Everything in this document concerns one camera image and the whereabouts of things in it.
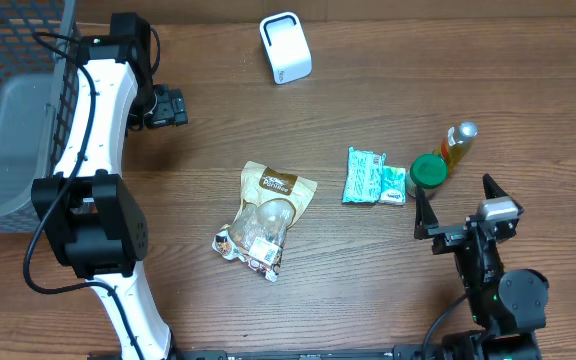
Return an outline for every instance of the wooden table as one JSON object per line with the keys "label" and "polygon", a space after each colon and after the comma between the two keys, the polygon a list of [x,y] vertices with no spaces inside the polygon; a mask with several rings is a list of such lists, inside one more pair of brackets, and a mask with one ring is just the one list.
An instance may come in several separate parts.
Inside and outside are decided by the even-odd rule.
{"label": "wooden table", "polygon": [[[190,124],[131,133],[124,178],[149,223],[153,295],[182,348],[421,342],[463,293],[454,260],[413,239],[414,203],[341,205],[347,149],[408,166],[472,119],[479,138],[433,206],[442,223],[463,221],[487,172],[524,205],[502,259],[548,277],[544,358],[576,358],[576,18],[305,24],[313,73],[283,86],[272,84],[256,24],[158,30],[156,81],[181,87]],[[275,284],[210,248],[237,211],[248,160],[319,183]],[[25,286],[28,241],[0,235],[0,359],[117,351],[92,291],[43,296]],[[46,241],[32,272],[50,287],[78,281]],[[435,341],[474,329],[469,315],[462,306]]]}

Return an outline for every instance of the gray cap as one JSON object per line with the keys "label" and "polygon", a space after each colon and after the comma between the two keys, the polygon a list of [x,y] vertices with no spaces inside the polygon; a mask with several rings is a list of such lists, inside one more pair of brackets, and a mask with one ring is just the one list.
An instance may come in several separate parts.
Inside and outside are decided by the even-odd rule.
{"label": "gray cap", "polygon": [[455,134],[456,140],[459,142],[472,141],[475,136],[477,136],[477,125],[472,121],[466,121],[459,125],[459,131]]}

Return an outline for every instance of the plastic bin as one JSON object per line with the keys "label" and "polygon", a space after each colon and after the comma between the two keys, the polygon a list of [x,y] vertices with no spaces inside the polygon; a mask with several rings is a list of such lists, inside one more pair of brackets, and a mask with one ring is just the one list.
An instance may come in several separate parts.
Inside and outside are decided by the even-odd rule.
{"label": "plastic bin", "polygon": [[[75,1],[0,0],[0,232],[35,229],[32,182],[52,173],[68,140],[77,69],[31,34],[79,37],[74,8]],[[57,46],[73,52],[65,41]]]}

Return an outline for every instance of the tissue packet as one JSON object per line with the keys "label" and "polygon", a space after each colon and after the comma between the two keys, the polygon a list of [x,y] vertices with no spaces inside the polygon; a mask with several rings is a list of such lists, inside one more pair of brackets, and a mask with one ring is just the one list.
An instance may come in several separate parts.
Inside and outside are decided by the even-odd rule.
{"label": "tissue packet", "polygon": [[348,177],[342,203],[374,204],[381,196],[381,177],[386,154],[348,149]]}
{"label": "tissue packet", "polygon": [[299,220],[317,183],[249,161],[241,172],[241,205],[232,225],[215,235],[212,248],[277,281],[286,231]]}
{"label": "tissue packet", "polygon": [[392,205],[406,204],[406,169],[384,166],[379,202]]}

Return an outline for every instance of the green lid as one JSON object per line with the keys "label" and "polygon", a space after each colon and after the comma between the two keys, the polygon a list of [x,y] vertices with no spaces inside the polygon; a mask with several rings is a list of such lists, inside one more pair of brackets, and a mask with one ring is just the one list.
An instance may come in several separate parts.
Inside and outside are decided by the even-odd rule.
{"label": "green lid", "polygon": [[412,163],[410,179],[422,189],[434,189],[448,177],[444,159],[433,154],[423,154]]}

